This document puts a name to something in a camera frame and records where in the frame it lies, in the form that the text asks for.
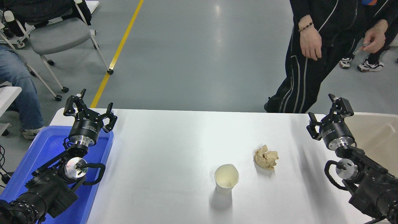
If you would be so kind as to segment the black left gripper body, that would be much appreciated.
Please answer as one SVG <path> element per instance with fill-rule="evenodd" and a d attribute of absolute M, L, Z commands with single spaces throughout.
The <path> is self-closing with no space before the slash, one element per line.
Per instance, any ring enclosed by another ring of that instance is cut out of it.
<path fill-rule="evenodd" d="M 74 123 L 72 129 L 68 135 L 68 139 L 72 142 L 75 141 L 86 141 L 86 142 L 97 142 L 103 122 L 96 120 L 97 115 L 79 116 L 74 117 Z"/>

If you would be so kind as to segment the person's left hand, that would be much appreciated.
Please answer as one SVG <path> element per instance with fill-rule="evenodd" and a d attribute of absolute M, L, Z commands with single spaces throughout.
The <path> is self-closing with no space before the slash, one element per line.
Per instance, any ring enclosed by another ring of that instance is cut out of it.
<path fill-rule="evenodd" d="M 377 21 L 377 23 L 367 30 L 364 35 L 363 45 L 359 48 L 368 53 L 376 53 L 385 44 L 385 32 L 388 29 L 388 22 L 384 19 Z"/>

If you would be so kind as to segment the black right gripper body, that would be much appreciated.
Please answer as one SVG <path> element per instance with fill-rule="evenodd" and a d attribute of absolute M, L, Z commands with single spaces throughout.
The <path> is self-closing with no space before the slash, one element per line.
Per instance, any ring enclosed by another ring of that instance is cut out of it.
<path fill-rule="evenodd" d="M 344 118 L 324 117 L 321 122 L 321 137 L 326 146 L 338 146 L 339 144 L 351 146 L 354 143 L 354 136 Z"/>

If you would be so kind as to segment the person's right hand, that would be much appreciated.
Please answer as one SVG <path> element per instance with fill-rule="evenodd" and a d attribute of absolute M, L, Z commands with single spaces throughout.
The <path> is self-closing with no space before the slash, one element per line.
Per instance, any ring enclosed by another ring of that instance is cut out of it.
<path fill-rule="evenodd" d="M 322 57 L 322 38 L 319 32 L 312 26 L 300 32 L 300 48 L 304 57 L 315 61 Z"/>

